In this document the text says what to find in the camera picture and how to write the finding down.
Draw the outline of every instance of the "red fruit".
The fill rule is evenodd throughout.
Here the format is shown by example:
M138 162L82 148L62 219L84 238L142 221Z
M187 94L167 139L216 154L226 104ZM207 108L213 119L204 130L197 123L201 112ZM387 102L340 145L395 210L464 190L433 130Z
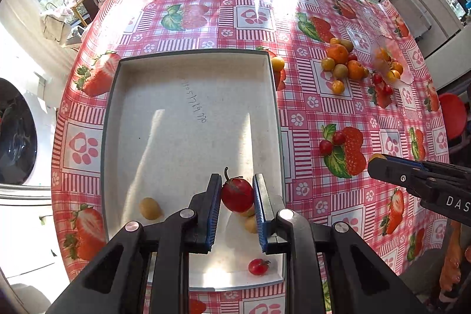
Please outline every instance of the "red fruit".
M389 213L389 215L383 217L383 220L380 224L380 227L382 227L382 235L385 236L386 234L392 234L399 226L401 221L401 215L393 215Z
M394 89L389 84L384 86L383 91L388 96L391 96L392 94L394 94Z
M229 179L228 167L224 169L225 183L221 189L221 200L231 212L243 213L253 204L253 189L242 176Z
M77 233L67 234L63 246L69 250L71 259L90 261L106 244L103 218L87 204L82 204L79 211L72 214L72 227Z
M319 152L320 152L321 156L330 155L332 153L332 149L334 149L334 146L328 140L322 140L319 143Z
M190 298L188 303L190 314L203 314L206 311L206 303L199 301L198 299Z
M335 131L334 136L332 136L332 143L334 145L342 145L345 142L345 135L342 131Z
M324 42L329 43L330 40L335 37L330 32L331 26L329 22L320 18L316 18L315 16L311 16L310 21L316 28L317 35L319 35L319 38L321 38Z
M348 61L351 61L351 60L358 60L358 56L356 56L353 52L350 52L350 54L347 56L347 60Z
M380 84L381 82L382 82L382 76L378 72L375 72L373 74L373 84Z
M363 134L354 127L345 127L342 129L345 135L345 145L351 148L360 149L363 145Z
M389 210L393 215L401 215L404 213L404 194L401 189L395 189L389 203Z
M120 60L121 57L116 52L107 51L96 59L93 68L86 65L77 68L76 72L80 76L75 81L77 89L88 96L109 92Z
M268 270L268 264L270 261L264 261L261 258L251 260L249 263L249 272L253 275L263 275Z

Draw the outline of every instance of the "red stool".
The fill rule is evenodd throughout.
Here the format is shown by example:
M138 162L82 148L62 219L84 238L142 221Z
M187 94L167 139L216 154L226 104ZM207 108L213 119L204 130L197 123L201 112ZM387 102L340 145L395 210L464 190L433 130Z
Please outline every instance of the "red stool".
M466 128L467 114L465 104L455 94L439 96L448 140L461 135Z

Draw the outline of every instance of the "table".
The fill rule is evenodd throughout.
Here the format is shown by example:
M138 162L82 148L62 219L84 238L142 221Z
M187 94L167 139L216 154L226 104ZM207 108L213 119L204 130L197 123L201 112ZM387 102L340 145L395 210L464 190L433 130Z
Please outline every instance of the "table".
M190 14L188 10L196 10L193 18L183 23L179 17L165 17L180 7ZM318 40L301 32L299 13L315 24ZM286 61L286 89L277 92L286 205L314 222L348 222L397 274L423 251L440 248L444 217L422 209L418 199L403 190L403 219L392 234L383 236L380 225L388 215L395 187L371 179L366 170L337 177L319 154L323 127L335 124L337 129L355 127L362 132L361 152L366 159L377 152L413 159L413 128L415 137L418 130L423 133L421 156L448 162L443 116L432 79L414 39L398 21L387 0L382 4L364 0L106 0L69 76L54 139L52 206L69 277L74 278L88 262L80 253L69 251L77 231L71 222L74 212L92 208L101 213L100 145L108 97L108 93L90 97L78 90L76 70L83 64L90 66L97 54L107 50L129 57L214 47L269 48ZM344 94L333 95L329 88L333 79L320 68L328 45L319 40L329 40L330 34L350 39L368 68L375 37L393 38L414 75L413 84L396 89L394 103L386 109L373 103L371 79L347 81ZM417 236L423 237L422 246L411 249L411 237ZM256 314L258 309L270 308L276 314L283 311L284 285L191 292L191 297L205 302L211 313Z

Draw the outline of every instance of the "yellow fruit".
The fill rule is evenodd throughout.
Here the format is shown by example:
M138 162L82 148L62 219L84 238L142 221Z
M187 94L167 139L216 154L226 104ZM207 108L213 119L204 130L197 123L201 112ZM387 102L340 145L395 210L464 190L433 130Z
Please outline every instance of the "yellow fruit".
M254 215L247 218L243 226L246 228L246 231L248 231L249 233L257 234L257 220L255 219Z
M249 210L243 212L243 213L239 213L242 217L251 217L255 214L255 206L251 206L249 208Z
M353 51L353 43L348 40L348 39L341 39L340 40L340 44L343 45L348 52L352 52Z
M404 68L402 67L402 64L399 62L393 62L392 69L395 69L397 72L399 72L400 75L402 75L402 73L404 72Z
M321 62L324 71L332 71L335 68L335 60L332 58L324 58Z
M340 95L343 91L345 91L345 86L341 80L335 80L332 83L332 92L336 95Z
M381 153L374 153L373 156L370 157L370 159L368 160L368 162L370 162L370 161L373 160L373 159L376 159L377 157L379 157L380 159L386 159L386 157L383 156Z
M399 72L397 72L395 69L392 69L391 72L394 74L396 79L401 79L401 74Z
M336 79L345 79L348 74L349 69L345 64L337 64L334 70L332 71L332 75L334 75Z
M163 215L162 209L157 201L151 197L145 197L139 203L139 212L142 217L149 221L154 221Z
M284 59L281 56L271 58L271 66L274 71L280 72L284 68Z

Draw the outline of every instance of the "curtain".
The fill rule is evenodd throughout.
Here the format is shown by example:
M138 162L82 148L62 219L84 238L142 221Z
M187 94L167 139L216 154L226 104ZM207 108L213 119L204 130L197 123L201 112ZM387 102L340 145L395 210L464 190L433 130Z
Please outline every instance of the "curtain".
M2 0L0 22L25 52L56 83L65 85L76 52L43 37L38 0Z

